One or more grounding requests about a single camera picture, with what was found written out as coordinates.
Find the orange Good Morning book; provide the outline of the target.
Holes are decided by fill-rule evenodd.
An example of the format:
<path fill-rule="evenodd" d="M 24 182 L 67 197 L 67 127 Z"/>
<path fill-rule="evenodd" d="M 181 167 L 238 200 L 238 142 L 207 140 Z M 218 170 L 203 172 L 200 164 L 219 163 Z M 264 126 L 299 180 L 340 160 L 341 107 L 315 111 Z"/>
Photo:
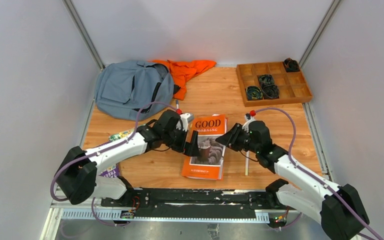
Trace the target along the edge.
<path fill-rule="evenodd" d="M 197 131 L 199 156 L 185 158 L 181 175 L 186 178 L 221 180 L 226 147 L 216 139 L 227 133 L 228 118 L 224 114 L 195 118 L 191 131 Z"/>

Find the white yellow highlighter pen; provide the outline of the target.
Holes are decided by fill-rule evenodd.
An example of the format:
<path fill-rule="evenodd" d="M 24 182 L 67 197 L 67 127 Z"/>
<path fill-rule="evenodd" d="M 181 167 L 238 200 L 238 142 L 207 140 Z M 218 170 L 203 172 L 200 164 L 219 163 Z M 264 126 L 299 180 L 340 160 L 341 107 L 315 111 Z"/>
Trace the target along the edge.
<path fill-rule="evenodd" d="M 249 175 L 249 159 L 248 158 L 245 159 L 244 170 L 245 170 L 245 176 L 248 176 Z"/>

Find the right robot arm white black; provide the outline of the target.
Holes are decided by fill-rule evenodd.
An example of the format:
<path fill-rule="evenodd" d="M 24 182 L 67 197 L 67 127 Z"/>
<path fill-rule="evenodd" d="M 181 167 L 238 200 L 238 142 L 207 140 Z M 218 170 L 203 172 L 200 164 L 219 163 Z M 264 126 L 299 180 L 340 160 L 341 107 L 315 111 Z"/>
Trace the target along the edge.
<path fill-rule="evenodd" d="M 265 188 L 270 208 L 284 205 L 300 211 L 320 224 L 331 240 L 350 240 L 369 225 L 356 188 L 341 186 L 300 164 L 286 149 L 273 143 L 263 121 L 237 123 L 216 141 L 236 152 L 254 153 L 262 167 L 281 177 Z"/>

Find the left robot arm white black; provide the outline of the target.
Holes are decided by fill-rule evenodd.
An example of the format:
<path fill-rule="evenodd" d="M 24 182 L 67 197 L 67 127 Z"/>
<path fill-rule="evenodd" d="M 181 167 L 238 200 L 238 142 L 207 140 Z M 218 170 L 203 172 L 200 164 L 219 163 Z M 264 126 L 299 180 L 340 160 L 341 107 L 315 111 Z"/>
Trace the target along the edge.
<path fill-rule="evenodd" d="M 191 113 L 179 110 L 166 110 L 159 119 L 144 125 L 136 125 L 132 133 L 119 140 L 108 142 L 95 148 L 83 150 L 79 146 L 71 148 L 64 157 L 51 183 L 50 191 L 58 185 L 65 194 L 65 201 L 78 205 L 91 197 L 111 198 L 120 206 L 129 206 L 133 193 L 126 181 L 120 177 L 104 177 L 108 167 L 124 160 L 155 151 L 162 145 L 188 157 L 200 156 L 198 132 L 192 132 L 187 141 Z"/>

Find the blue grey backpack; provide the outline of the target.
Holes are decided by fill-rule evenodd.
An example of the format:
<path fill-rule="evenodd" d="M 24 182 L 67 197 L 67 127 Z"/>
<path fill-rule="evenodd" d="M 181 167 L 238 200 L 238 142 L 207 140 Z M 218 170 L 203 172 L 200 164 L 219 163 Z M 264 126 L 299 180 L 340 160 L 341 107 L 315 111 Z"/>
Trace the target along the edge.
<path fill-rule="evenodd" d="M 95 85 L 95 105 L 122 120 L 145 120 L 169 105 L 175 84 L 169 69 L 155 62 L 128 60 L 108 65 Z"/>

